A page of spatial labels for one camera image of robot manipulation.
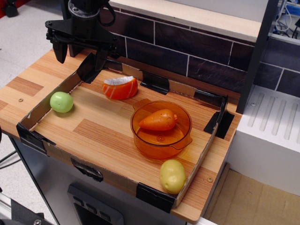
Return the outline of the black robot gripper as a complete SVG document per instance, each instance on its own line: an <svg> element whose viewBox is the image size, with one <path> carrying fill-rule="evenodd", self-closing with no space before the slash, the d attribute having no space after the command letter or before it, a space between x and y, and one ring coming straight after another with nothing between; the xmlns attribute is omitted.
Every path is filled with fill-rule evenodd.
<svg viewBox="0 0 300 225"><path fill-rule="evenodd" d="M101 71L108 56L116 54L118 37L105 30L97 18L81 18L75 15L66 20L45 22L48 29L46 39L53 45L54 54L64 63L68 45L76 45L96 50L95 70Z"/></svg>

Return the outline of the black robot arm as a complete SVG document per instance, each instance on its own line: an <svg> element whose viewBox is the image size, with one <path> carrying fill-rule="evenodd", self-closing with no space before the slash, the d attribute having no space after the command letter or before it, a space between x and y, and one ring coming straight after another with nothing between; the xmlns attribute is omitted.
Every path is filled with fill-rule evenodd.
<svg viewBox="0 0 300 225"><path fill-rule="evenodd" d="M107 0L70 0L67 7L71 14L69 19L45 22L46 39L52 43L57 61L64 63L68 45L75 45L95 50L95 70L102 70L107 57L115 54L118 42L116 35L104 29L115 21L113 8ZM111 12L111 22L101 22L102 8Z"/></svg>

